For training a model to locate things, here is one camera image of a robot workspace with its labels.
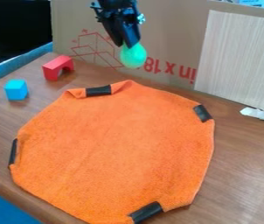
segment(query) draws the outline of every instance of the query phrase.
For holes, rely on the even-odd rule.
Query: blue cube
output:
[[[22,101],[28,95],[25,80],[8,80],[4,89],[9,101]]]

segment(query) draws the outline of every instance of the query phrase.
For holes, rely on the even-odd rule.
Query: black tape strip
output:
[[[194,108],[194,111],[198,115],[202,123],[205,123],[206,121],[212,119],[212,116],[209,114],[209,112],[206,110],[206,108],[203,105],[198,105],[197,107]]]
[[[11,145],[9,165],[13,165],[15,163],[16,152],[17,152],[17,139],[14,139]]]
[[[158,202],[153,202],[147,206],[142,207],[141,209],[137,210],[136,212],[131,213],[129,216],[133,219],[135,224],[141,223],[152,217],[154,214],[159,214],[163,211],[160,204]]]
[[[98,95],[111,95],[111,86],[87,88],[87,97]]]

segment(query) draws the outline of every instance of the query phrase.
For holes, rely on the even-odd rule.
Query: red arch block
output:
[[[48,81],[56,81],[59,77],[60,69],[73,70],[73,60],[68,56],[60,55],[58,58],[44,64],[42,67],[45,78]]]

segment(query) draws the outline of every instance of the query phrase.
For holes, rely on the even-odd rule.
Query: orange towel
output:
[[[192,203],[212,157],[199,103],[126,80],[71,89],[17,134],[14,182],[89,223],[128,224]]]

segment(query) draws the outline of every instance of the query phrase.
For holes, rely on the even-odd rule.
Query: blue mat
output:
[[[0,197],[0,224],[39,224],[38,220]]]

